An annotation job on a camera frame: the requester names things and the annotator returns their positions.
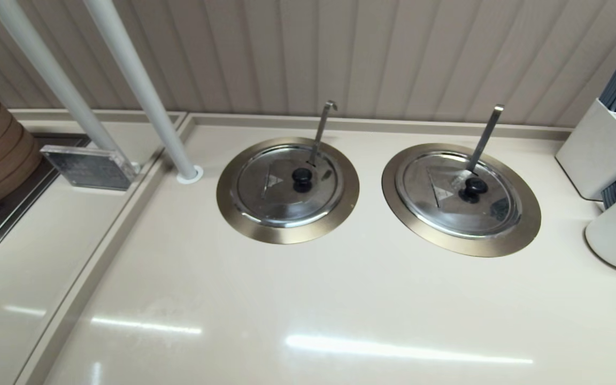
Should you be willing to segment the steel pot lid black knob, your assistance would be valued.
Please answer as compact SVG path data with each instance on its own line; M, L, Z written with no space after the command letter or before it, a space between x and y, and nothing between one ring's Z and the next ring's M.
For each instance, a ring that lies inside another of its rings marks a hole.
M230 169L230 198L259 225L296 228L331 213L345 195L345 168L327 151L286 142L249 150Z
M404 207L432 228L459 238L509 232L522 214L515 188L481 161L467 173L469 155L428 151L404 156L395 188Z

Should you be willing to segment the white metal pole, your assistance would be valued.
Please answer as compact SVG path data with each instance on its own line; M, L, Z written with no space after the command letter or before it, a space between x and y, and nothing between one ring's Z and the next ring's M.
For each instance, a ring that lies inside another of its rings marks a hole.
M186 154L183 142L157 94L113 0L83 0L113 59L178 169L178 182L193 184L203 169Z
M17 0L0 0L0 22L53 94L66 107L71 117L78 122L96 146L103 150L117 152L127 161L127 164L135 173L139 173L141 169L139 163L129 161L124 151L110 136L59 62L56 61Z

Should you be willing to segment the clear acrylic sign block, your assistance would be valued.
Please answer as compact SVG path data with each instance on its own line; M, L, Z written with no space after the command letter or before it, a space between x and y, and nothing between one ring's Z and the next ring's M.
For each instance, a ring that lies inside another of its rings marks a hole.
M44 158L73 186L126 191L139 168L117 150L45 145Z

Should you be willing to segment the white cutlery holder box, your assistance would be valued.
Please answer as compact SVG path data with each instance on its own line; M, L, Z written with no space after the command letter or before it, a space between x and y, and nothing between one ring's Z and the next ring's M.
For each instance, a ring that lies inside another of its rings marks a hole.
M556 154L579 195L602 199L616 181L616 112L596 98Z

